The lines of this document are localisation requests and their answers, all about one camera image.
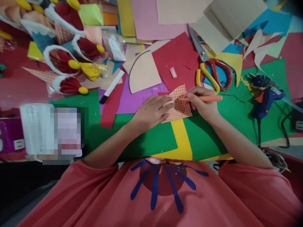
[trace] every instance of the yellow scissors handle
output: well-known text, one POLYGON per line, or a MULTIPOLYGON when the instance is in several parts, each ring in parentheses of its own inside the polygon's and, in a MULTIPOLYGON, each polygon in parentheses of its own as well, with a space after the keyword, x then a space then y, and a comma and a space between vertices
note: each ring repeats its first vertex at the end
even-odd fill
POLYGON ((206 68, 204 67, 204 63, 201 63, 200 64, 200 69, 197 70, 197 76, 196 76, 197 85, 201 87, 201 81, 200 81, 201 70, 204 73, 204 75, 210 80, 210 82, 212 83, 212 85, 215 87, 215 89, 216 89, 216 95, 219 94, 220 87, 219 87, 218 83, 215 81, 215 79, 206 70, 206 68))

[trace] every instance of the pink paper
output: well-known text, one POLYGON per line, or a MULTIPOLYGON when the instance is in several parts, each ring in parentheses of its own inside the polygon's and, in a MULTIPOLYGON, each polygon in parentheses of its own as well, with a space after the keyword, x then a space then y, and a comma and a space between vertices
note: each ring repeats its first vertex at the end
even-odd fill
POLYGON ((138 39, 165 40, 187 33, 186 24, 159 25, 157 0, 131 0, 131 3, 138 39))

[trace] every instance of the green paper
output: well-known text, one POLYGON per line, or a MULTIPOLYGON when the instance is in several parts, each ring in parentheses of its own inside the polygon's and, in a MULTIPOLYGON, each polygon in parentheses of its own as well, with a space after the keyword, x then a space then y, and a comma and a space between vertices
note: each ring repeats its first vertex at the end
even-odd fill
MULTIPOLYGON (((290 99, 288 83, 285 72, 285 60, 277 60, 265 65, 262 69, 267 72, 267 76, 274 81, 280 89, 286 93, 290 99)), ((257 67, 242 71, 242 76, 249 80, 248 73, 262 73, 257 67)), ((258 143, 258 125, 257 120, 250 116, 253 109, 251 103, 253 96, 248 88, 241 82, 236 88, 234 84, 227 90, 227 94, 237 96, 241 101, 247 101, 245 104, 238 101, 233 96, 223 96, 223 100, 218 102, 218 109, 221 115, 231 123, 236 129, 242 132, 254 144, 258 143)), ((284 137, 281 130, 282 119, 291 111, 291 107, 283 100, 276 100, 268 115, 261 121, 261 141, 271 141, 284 137)), ((190 145, 193 151, 195 161, 211 158, 227 153, 221 140, 215 134, 211 126, 200 117, 197 111, 192 111, 193 116, 184 119, 184 124, 189 137, 190 145)), ((291 130, 291 120, 287 119, 284 126, 288 135, 295 131, 291 130)))
POLYGON ((79 17, 83 25, 87 26, 103 26, 103 17, 101 14, 101 6, 97 4, 83 4, 78 11, 79 17))
MULTIPOLYGON (((128 123, 134 114, 117 114, 112 129, 99 126, 100 107, 98 90, 88 95, 71 96, 52 102, 55 107, 82 107, 84 112, 84 131, 86 154, 92 152, 105 140, 128 123)), ((159 124, 132 141, 119 157, 119 161, 133 160, 177 149, 177 143, 171 124, 159 124)))

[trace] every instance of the right hand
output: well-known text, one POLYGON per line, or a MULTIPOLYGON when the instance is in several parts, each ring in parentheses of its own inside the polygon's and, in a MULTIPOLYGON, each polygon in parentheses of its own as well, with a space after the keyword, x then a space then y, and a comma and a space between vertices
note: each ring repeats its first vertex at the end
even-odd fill
POLYGON ((216 92, 204 87, 196 86, 191 89, 185 97, 189 98, 193 109, 197 109, 199 114, 207 121, 212 122, 220 116, 217 102, 203 102, 198 96, 214 96, 216 92))

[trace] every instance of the black cable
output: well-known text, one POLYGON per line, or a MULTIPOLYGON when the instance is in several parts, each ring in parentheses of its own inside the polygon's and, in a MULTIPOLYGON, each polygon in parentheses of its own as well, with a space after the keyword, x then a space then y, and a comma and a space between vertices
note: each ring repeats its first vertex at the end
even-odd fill
POLYGON ((283 134, 284 134, 284 137, 285 137, 285 139, 286 139, 286 147, 279 146, 279 147, 281 147, 281 148, 289 148, 289 147, 290 147, 289 138, 288 138, 287 132, 286 132, 285 127, 284 127, 284 122, 285 122, 285 120, 286 120, 290 115, 291 115, 291 112, 290 112, 289 114, 287 114, 287 115, 285 116, 285 118, 284 118, 284 119, 282 120, 282 122, 281 122, 281 128, 282 128, 282 130, 283 130, 283 134))

